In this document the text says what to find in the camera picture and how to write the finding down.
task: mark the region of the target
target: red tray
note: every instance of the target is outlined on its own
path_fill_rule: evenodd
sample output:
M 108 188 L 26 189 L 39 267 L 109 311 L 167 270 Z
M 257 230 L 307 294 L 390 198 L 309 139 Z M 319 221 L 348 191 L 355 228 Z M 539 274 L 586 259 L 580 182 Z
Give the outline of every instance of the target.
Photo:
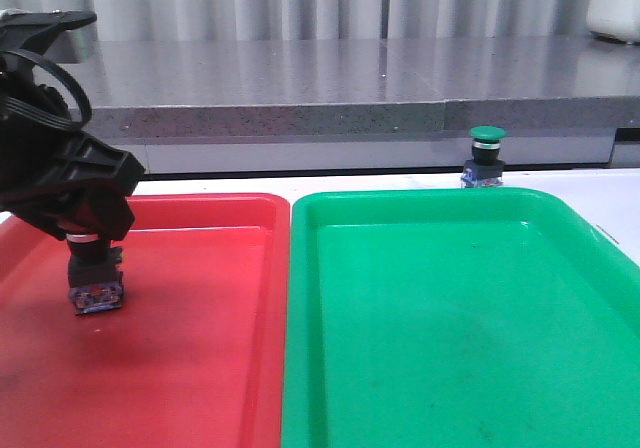
M 0 225 L 0 445 L 277 447 L 289 205 L 133 197 L 125 304 L 75 316 L 68 250 Z

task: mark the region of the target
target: green button cap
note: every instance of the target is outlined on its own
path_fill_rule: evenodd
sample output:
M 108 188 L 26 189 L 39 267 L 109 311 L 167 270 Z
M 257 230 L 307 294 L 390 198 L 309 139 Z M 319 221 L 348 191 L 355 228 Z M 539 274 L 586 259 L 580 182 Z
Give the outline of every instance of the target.
M 497 126 L 476 126 L 469 132 L 471 136 L 478 140 L 498 141 L 507 136 L 507 132 Z

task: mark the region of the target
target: plastic tray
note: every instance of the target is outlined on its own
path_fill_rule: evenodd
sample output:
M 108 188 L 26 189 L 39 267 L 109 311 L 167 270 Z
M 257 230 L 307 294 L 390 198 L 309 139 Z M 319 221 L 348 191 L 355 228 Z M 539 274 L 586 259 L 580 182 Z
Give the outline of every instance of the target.
M 0 446 L 279 446 L 287 202 L 131 205 L 125 304 L 80 317 L 65 244 L 0 225 Z
M 293 210 L 283 447 L 638 447 L 640 270 L 522 189 Z

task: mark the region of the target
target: white container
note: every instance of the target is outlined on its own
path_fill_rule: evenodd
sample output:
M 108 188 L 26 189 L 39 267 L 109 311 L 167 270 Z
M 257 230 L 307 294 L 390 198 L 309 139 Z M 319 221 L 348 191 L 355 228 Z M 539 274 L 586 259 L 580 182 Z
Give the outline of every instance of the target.
M 640 0 L 590 0 L 587 26 L 598 35 L 640 42 Z

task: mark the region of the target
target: granite countertop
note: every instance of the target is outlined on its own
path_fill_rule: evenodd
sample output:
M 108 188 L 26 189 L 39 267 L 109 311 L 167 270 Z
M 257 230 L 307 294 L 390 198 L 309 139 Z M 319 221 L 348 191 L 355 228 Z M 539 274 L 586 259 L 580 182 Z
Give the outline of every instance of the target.
M 402 158 L 406 143 L 420 142 L 435 154 L 421 162 L 405 153 L 405 164 L 452 166 L 466 156 L 470 127 L 496 124 L 509 131 L 516 163 L 602 163 L 616 130 L 640 121 L 640 47 L 588 36 L 97 45 L 84 63 L 66 65 L 94 106 L 88 131 L 143 147 L 146 158 L 150 147 L 176 145 L 327 153 L 336 143 L 380 142 L 405 143 Z M 336 153 L 327 167 L 370 155 L 350 164 Z M 314 156 L 309 167 L 322 167 L 323 155 Z

